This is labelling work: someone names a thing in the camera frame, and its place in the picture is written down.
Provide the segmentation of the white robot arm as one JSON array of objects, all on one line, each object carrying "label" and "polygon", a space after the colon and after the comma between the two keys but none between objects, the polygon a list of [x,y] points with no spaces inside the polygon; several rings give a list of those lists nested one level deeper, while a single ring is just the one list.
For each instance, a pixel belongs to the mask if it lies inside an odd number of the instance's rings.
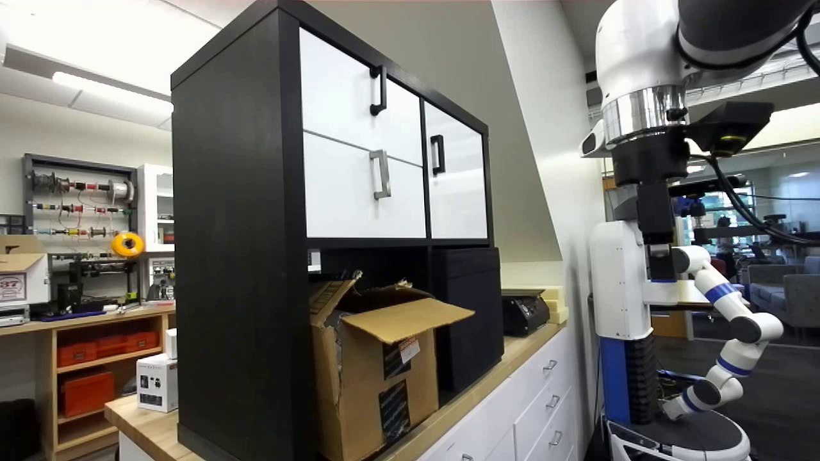
[{"label": "white robot arm", "polygon": [[603,92],[584,156],[689,126],[686,90],[741,80],[791,40],[818,0],[613,0],[595,30]]}]

